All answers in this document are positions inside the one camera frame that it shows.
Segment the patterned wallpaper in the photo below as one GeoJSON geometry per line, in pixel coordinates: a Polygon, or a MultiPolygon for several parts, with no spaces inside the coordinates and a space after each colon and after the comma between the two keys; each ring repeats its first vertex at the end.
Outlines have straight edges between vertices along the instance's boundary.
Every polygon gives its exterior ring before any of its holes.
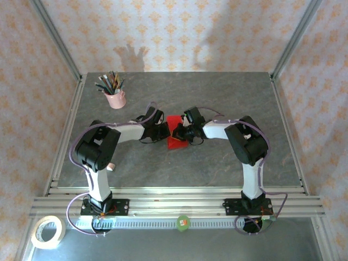
{"type": "Polygon", "coordinates": [[[272,71],[309,0],[43,0],[81,73],[272,71]]]}
{"type": "Polygon", "coordinates": [[[348,260],[348,2],[326,0],[280,77],[285,114],[312,194],[348,260]]]}
{"type": "Polygon", "coordinates": [[[42,196],[76,80],[27,0],[0,1],[0,260],[42,196]]]}

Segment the tape roll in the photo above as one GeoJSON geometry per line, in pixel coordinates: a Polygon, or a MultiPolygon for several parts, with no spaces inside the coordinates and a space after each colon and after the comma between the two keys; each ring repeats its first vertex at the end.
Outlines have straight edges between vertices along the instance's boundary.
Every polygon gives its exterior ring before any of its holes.
{"type": "Polygon", "coordinates": [[[40,249],[53,249],[56,248],[65,235],[65,222],[57,216],[45,216],[40,219],[32,231],[32,243],[35,247],[40,249]],[[54,222],[56,227],[56,232],[49,241],[44,241],[42,239],[42,231],[44,227],[50,223],[54,222]]]}

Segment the pink cup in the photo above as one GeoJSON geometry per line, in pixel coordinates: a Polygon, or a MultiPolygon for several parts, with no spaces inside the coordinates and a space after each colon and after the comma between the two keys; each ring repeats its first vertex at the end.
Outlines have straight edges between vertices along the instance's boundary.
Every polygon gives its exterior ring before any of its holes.
{"type": "Polygon", "coordinates": [[[109,95],[104,93],[106,98],[108,99],[108,102],[113,109],[121,109],[123,106],[126,105],[126,93],[124,91],[120,91],[118,94],[109,95]]]}

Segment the red block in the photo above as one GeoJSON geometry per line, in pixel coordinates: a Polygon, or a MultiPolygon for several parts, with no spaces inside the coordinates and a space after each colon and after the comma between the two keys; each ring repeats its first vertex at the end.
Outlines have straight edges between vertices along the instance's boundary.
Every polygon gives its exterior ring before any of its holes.
{"type": "MultiPolygon", "coordinates": [[[[170,135],[173,134],[174,129],[178,127],[179,123],[183,123],[180,115],[167,116],[167,122],[169,126],[170,135]]],[[[174,139],[172,136],[168,137],[167,141],[168,141],[168,149],[185,148],[189,144],[187,140],[186,141],[177,140],[177,139],[174,139]]]]}

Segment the gray stone surface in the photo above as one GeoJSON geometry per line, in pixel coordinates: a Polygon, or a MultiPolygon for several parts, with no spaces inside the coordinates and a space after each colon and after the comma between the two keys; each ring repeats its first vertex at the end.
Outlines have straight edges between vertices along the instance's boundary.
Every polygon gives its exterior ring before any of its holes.
{"type": "MultiPolygon", "coordinates": [[[[127,104],[112,109],[87,75],[70,144],[78,133],[99,119],[126,122],[145,113],[156,101],[165,116],[180,115],[196,105],[211,107],[229,119],[251,116],[269,137],[271,156],[264,166],[264,185],[299,185],[284,125],[267,73],[263,72],[132,72],[125,78],[127,104]]],[[[201,110],[206,119],[214,113],[201,110]]],[[[243,185],[242,167],[226,140],[206,140],[200,146],[169,150],[166,140],[156,144],[128,141],[118,144],[108,173],[111,187],[176,187],[243,185]]],[[[60,187],[84,187],[84,172],[65,156],[60,187]]]]}

